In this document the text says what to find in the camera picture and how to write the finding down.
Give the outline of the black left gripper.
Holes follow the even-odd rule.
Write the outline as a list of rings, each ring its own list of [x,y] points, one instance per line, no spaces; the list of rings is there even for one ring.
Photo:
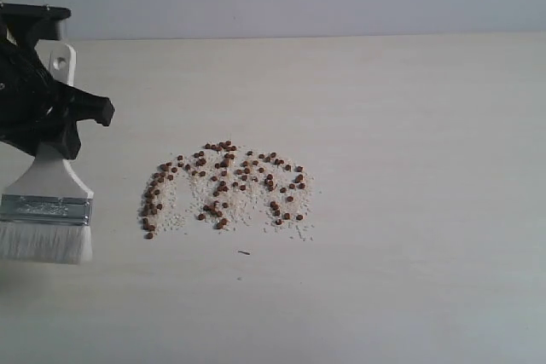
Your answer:
[[[63,123],[61,112],[71,121]],[[1,26],[1,142],[31,156],[44,144],[64,159],[76,159],[77,122],[109,126],[114,113],[109,98],[57,83],[35,49]]]

